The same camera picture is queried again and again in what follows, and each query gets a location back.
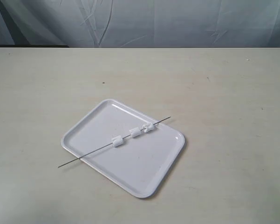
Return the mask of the white marshmallow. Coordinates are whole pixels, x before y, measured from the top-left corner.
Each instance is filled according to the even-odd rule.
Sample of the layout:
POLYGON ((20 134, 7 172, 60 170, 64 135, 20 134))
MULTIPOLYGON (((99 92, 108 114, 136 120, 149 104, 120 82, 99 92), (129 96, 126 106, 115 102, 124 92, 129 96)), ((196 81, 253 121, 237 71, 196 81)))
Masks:
POLYGON ((146 123, 142 126, 142 130, 144 133, 148 133, 150 131, 153 131, 155 129, 155 125, 153 123, 146 123))
POLYGON ((133 129, 130 129, 130 136, 132 138, 135 138, 135 137, 137 137, 137 136, 139 136, 141 134, 142 134, 142 131, 141 131, 141 129, 139 127, 135 127, 133 129))
POLYGON ((121 135, 118 135, 111 139, 113 147, 118 147, 124 143, 124 140, 121 135))

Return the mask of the thin metal skewer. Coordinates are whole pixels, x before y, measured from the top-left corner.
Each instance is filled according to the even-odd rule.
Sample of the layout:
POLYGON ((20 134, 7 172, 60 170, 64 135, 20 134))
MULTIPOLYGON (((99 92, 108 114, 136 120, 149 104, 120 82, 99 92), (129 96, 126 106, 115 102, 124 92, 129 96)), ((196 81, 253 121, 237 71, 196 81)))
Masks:
MULTIPOLYGON (((171 118, 171 116, 169 116, 169 117, 167 117, 167 118, 164 118, 164 119, 162 119, 162 120, 160 120, 160 121, 154 123, 153 125, 157 125, 157 124, 159 124, 159 123, 162 123, 163 121, 168 120, 168 119, 170 119, 170 118, 171 118)), ((128 138, 128 137, 131 137, 131 134, 122 137, 122 140, 125 140, 125 139, 128 138)), ((109 144, 107 144, 107 145, 104 145, 104 146, 102 146, 102 147, 100 147, 100 148, 98 148, 98 149, 96 149, 96 150, 94 150, 94 151, 91 151, 91 152, 89 152, 89 153, 86 153, 86 154, 84 154, 84 155, 82 155, 82 156, 80 156, 80 157, 77 157, 77 158, 75 158, 75 159, 73 159, 73 160, 71 160, 71 161, 68 161, 68 162, 66 162, 66 163, 64 163, 64 164, 61 164, 61 165, 59 165, 57 168, 61 168, 61 167, 63 167, 63 166, 66 166, 66 165, 68 165, 68 164, 70 164, 70 163, 72 163, 72 162, 74 162, 74 161, 80 160, 80 159, 82 159, 82 158, 84 158, 84 157, 86 157, 86 156, 88 156, 88 155, 90 155, 90 154, 93 154, 93 153, 95 153, 95 152, 97 152, 97 151, 99 151, 99 150, 102 150, 102 149, 104 149, 104 148, 106 148, 106 147, 108 147, 108 146, 111 146, 111 145, 113 145, 113 142, 111 142, 111 143, 109 143, 109 144)))

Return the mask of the white rectangular plastic tray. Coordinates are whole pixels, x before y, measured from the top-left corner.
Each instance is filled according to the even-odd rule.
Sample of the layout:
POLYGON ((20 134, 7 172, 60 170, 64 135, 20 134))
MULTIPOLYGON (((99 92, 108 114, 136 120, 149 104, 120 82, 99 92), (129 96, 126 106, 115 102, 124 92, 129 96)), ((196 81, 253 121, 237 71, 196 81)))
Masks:
POLYGON ((171 118, 155 125, 153 131, 142 130, 144 124, 164 118, 154 119, 122 102, 106 99, 63 136, 61 146, 77 158, 139 127, 141 135, 128 137, 122 145, 108 146, 80 161, 131 195, 147 198, 155 193, 185 144, 184 135, 166 124, 171 118))

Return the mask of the wrinkled blue-grey backdrop cloth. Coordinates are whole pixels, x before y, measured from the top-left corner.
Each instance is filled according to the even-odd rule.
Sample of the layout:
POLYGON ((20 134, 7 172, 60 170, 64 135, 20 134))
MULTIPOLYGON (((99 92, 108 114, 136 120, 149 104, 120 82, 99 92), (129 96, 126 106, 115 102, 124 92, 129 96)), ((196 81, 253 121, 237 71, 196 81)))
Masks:
POLYGON ((280 47, 280 0, 0 0, 0 45, 280 47))

